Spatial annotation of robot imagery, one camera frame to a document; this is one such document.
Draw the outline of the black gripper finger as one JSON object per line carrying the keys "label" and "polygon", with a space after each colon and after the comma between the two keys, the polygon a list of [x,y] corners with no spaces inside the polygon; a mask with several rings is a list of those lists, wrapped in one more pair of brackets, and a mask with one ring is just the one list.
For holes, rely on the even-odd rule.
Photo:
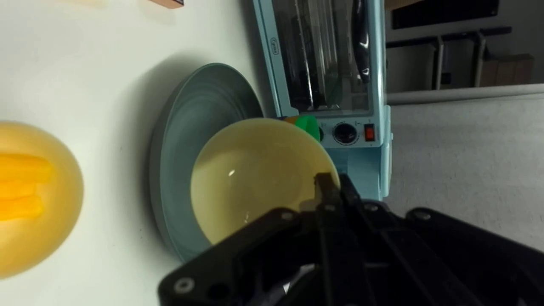
{"label": "black gripper finger", "polygon": [[316,207],[326,306],[373,306],[363,253],[348,227],[339,188],[328,173],[314,176],[321,202]]}

